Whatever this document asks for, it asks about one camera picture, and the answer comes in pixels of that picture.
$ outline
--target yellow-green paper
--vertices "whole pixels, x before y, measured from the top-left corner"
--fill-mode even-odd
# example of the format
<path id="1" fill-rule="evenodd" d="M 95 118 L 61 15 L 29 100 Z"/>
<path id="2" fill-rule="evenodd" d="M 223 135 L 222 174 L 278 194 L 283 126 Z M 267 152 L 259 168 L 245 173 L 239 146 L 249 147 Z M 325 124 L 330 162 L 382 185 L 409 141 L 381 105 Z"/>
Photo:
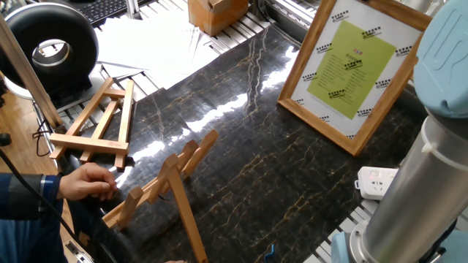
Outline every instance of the yellow-green paper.
<path id="1" fill-rule="evenodd" d="M 307 91 L 353 119 L 396 47 L 343 20 Z"/>

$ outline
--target black marble table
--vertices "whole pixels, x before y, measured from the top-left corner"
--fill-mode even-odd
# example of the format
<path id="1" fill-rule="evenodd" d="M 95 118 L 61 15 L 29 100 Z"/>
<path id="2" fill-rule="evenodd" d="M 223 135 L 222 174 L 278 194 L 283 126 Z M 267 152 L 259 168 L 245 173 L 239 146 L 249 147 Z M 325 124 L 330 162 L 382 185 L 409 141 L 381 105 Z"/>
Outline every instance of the black marble table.
<path id="1" fill-rule="evenodd" d="M 422 119 L 394 107 L 362 154 L 352 157 L 276 103 L 298 49 L 271 26 L 135 103 L 132 167 L 117 171 L 113 156 L 94 158 L 115 173 L 121 195 L 80 203 L 78 217 L 88 221 L 91 237 L 117 262 L 195 262 L 171 193 L 140 207 L 124 232 L 107 229 L 101 217 L 154 178 L 167 156 L 215 129 L 219 139 L 184 183 L 209 261 L 263 262 L 274 244 L 278 262 L 303 262 L 362 201 L 354 189 L 358 170 L 398 166 Z M 119 119 L 106 139 L 117 140 Z M 62 158 L 65 172 L 79 165 L 77 157 L 69 151 Z"/>

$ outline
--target wooden frame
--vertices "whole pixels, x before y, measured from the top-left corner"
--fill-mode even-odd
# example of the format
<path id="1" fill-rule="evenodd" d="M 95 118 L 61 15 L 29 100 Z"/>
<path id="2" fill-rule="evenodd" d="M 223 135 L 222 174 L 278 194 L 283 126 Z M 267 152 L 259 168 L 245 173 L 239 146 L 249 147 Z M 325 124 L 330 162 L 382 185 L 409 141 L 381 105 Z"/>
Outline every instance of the wooden frame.
<path id="1" fill-rule="evenodd" d="M 125 156 L 129 153 L 129 144 L 127 143 L 129 135 L 130 118 L 132 113 L 132 97 L 133 97 L 133 86 L 132 80 L 127 83 L 127 89 L 125 91 L 115 90 L 110 88 L 113 84 L 112 78 L 106 79 L 102 84 L 101 88 L 94 94 L 89 103 L 83 109 L 82 113 L 78 116 L 76 121 L 68 129 L 65 135 L 63 134 L 52 134 L 50 141 L 56 145 L 55 150 L 50 154 L 50 158 L 60 158 L 67 148 L 75 148 L 84 150 L 80 160 L 85 163 L 88 162 L 94 152 L 101 153 L 114 153 L 116 154 L 115 166 L 118 168 L 125 167 Z M 97 124 L 91 138 L 83 138 L 76 136 L 80 131 L 80 128 L 97 108 L 102 98 L 109 96 L 113 100 L 107 106 L 104 115 Z M 121 125 L 118 133 L 118 142 L 101 140 L 100 138 L 104 135 L 105 130 L 109 126 L 110 120 L 113 113 L 116 111 L 118 106 L 118 100 L 124 98 L 124 106 L 122 109 Z"/>
<path id="2" fill-rule="evenodd" d="M 299 51 L 298 57 L 292 67 L 291 73 L 284 84 L 283 90 L 278 98 L 278 103 L 289 111 L 297 115 L 303 121 L 307 122 L 310 126 L 314 127 L 317 131 L 324 134 L 330 140 L 333 140 L 336 144 L 340 145 L 354 156 L 357 156 L 363 149 L 366 142 L 370 139 L 371 135 L 375 132 L 379 124 L 382 122 L 385 115 L 388 113 L 393 103 L 396 101 L 403 88 L 408 83 L 408 80 L 412 76 L 412 68 L 417 63 L 416 52 L 420 38 L 413 46 L 408 56 L 405 58 L 403 64 L 395 74 L 394 78 L 390 82 L 390 85 L 386 88 L 384 94 L 380 97 L 379 101 L 375 105 L 371 114 L 368 116 L 361 129 L 355 135 L 353 140 L 348 139 L 337 129 L 328 125 L 322 121 L 319 117 L 309 112 L 305 107 L 302 107 L 298 103 L 291 99 L 293 92 L 298 84 L 298 81 L 303 74 L 303 71 L 309 62 L 310 56 L 313 50 L 316 48 L 317 41 L 320 38 L 325 24 L 328 18 L 331 16 L 331 12 L 335 6 L 337 0 L 322 0 L 322 3 L 315 15 L 315 19 L 303 41 L 301 50 Z M 419 31 L 425 31 L 431 18 L 411 9 L 397 1 L 389 0 L 353 0 L 359 1 L 369 7 L 380 11 L 402 23 L 407 24 Z"/>
<path id="3" fill-rule="evenodd" d="M 159 174 L 147 183 L 143 188 L 137 186 L 132 189 L 124 202 L 111 210 L 108 214 L 102 217 L 102 220 L 111 228 L 118 224 L 120 230 L 125 229 L 136 209 L 144 202 L 153 204 L 157 201 L 158 196 L 162 193 L 163 188 L 167 186 L 172 189 L 175 203 L 179 214 L 181 215 L 184 228 L 189 236 L 190 244 L 195 254 L 198 263 L 208 263 L 203 242 L 200 233 L 198 232 L 197 224 L 190 208 L 189 200 L 182 185 L 181 173 L 187 168 L 188 163 L 192 163 L 190 174 L 196 166 L 201 162 L 204 156 L 209 152 L 210 148 L 216 142 L 218 133 L 213 130 L 203 138 L 200 146 L 192 140 L 185 144 L 184 149 L 178 156 L 174 153 L 167 157 L 162 164 Z"/>

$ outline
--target human hand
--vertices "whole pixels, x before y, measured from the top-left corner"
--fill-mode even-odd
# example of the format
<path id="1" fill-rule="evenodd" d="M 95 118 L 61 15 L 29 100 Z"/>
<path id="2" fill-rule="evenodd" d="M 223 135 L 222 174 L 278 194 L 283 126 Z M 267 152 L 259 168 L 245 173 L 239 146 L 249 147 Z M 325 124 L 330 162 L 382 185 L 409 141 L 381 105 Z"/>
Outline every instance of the human hand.
<path id="1" fill-rule="evenodd" d="M 60 180 L 57 199 L 80 200 L 89 194 L 101 201 L 111 199 L 117 185 L 114 175 L 95 163 L 87 163 Z"/>

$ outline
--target power outlet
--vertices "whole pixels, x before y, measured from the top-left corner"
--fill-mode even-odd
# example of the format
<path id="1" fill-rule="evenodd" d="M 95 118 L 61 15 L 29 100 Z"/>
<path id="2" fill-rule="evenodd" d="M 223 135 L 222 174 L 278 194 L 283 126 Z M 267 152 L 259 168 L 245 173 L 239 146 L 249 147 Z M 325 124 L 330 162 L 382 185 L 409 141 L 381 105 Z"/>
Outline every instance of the power outlet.
<path id="1" fill-rule="evenodd" d="M 362 167 L 355 182 L 356 189 L 361 190 L 365 199 L 382 200 L 398 169 L 380 167 Z"/>

